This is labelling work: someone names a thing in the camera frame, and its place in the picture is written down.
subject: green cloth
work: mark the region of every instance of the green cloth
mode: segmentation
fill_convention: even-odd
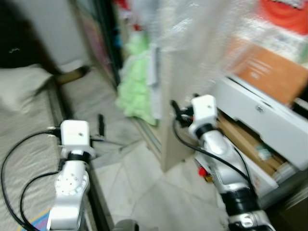
[[[146,34],[133,34],[126,49],[131,56],[126,60],[122,70],[123,80],[118,86],[116,105],[124,110],[125,116],[136,116],[151,125],[156,125],[147,86],[149,42]]]

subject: tile floor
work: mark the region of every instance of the tile floor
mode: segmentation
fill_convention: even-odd
[[[124,144],[95,148],[94,173],[105,198],[112,228],[126,218],[159,231],[223,231],[226,215],[216,202],[216,190],[197,174],[193,158],[163,173],[160,164],[130,119],[116,108],[116,95],[95,71],[66,85],[75,117],[96,130],[96,115],[106,120],[106,137]]]

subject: orange box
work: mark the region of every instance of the orange box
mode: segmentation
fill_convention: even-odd
[[[232,44],[229,51],[239,44]],[[255,44],[248,46],[231,72],[283,104],[292,103],[308,82],[306,68]]]

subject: pillow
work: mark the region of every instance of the pillow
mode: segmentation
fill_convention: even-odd
[[[0,101],[11,111],[26,113],[36,92],[50,77],[37,65],[0,69]]]

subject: white wall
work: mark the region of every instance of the white wall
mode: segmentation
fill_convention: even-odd
[[[63,71],[88,63],[85,46],[68,0],[13,0],[31,21],[50,57]]]

